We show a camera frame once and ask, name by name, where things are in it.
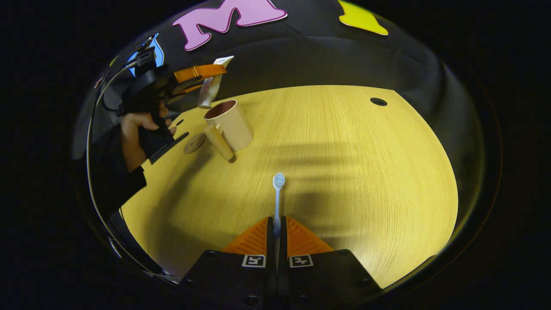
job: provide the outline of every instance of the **toothbrush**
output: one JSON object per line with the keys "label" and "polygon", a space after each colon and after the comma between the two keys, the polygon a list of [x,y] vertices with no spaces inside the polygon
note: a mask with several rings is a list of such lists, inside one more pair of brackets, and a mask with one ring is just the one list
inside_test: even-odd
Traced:
{"label": "toothbrush", "polygon": [[278,173],[274,176],[273,185],[275,188],[275,216],[274,216],[274,236],[279,237],[281,232],[281,219],[279,218],[279,191],[285,184],[285,176],[283,173]]}

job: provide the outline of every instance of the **letter m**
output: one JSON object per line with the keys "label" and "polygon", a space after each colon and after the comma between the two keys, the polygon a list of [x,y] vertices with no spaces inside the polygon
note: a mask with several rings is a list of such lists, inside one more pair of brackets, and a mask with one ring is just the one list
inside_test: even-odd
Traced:
{"label": "letter m", "polygon": [[287,12],[276,8],[269,0],[225,0],[218,9],[195,9],[178,18],[172,25],[182,28],[187,39],[184,49],[191,51],[207,43],[212,37],[210,33],[202,32],[199,25],[226,33],[230,29],[234,10],[239,13],[236,24],[241,27],[269,23],[287,16]]}

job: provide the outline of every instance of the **cup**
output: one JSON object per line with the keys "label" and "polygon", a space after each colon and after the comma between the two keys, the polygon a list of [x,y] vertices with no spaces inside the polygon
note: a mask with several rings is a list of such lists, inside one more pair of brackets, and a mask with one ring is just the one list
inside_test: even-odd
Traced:
{"label": "cup", "polygon": [[232,159],[234,152],[252,142],[254,133],[251,124],[235,99],[212,107],[204,119],[208,124],[204,129],[205,135],[226,160]]}

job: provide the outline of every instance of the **toothbrush head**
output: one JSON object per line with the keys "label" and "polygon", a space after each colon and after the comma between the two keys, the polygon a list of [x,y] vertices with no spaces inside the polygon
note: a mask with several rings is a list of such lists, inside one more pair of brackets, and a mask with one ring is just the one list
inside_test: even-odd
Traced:
{"label": "toothbrush head", "polygon": [[273,184],[275,189],[281,189],[283,187],[283,184],[285,184],[285,175],[283,175],[283,173],[281,172],[276,174],[274,176]]}

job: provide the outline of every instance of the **black sleeve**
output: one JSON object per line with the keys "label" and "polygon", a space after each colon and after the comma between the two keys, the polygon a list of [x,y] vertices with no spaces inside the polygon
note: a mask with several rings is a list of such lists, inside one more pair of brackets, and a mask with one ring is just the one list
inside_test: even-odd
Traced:
{"label": "black sleeve", "polygon": [[90,147],[92,190],[103,216],[117,211],[146,185],[143,168],[128,172],[121,145],[121,126],[113,127]]}

